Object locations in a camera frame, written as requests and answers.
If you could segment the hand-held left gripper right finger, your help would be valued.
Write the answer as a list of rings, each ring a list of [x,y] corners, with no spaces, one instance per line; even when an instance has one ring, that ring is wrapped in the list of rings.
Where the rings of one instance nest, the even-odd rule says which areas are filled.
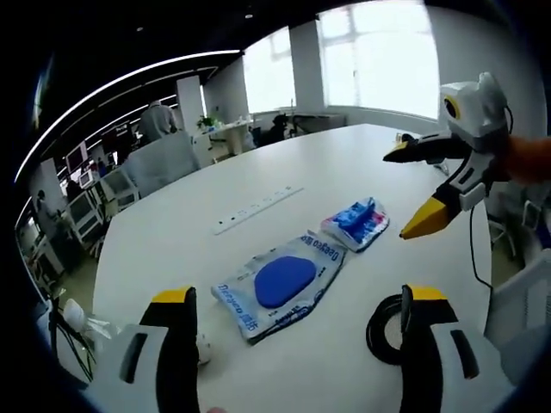
[[[493,412],[513,392],[499,351],[434,287],[402,287],[402,412]]]

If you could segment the person's right hand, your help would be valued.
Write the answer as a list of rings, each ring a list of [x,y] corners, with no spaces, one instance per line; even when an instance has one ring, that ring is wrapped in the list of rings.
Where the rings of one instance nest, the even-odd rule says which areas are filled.
[[[536,184],[550,180],[550,137],[527,140],[509,135],[496,150],[488,172],[493,182]]]

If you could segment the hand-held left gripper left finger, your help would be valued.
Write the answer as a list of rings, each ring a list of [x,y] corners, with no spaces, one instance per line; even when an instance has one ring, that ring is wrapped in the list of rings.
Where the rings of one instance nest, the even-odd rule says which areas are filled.
[[[195,288],[158,293],[104,349],[85,397],[99,412],[197,412],[197,335]]]

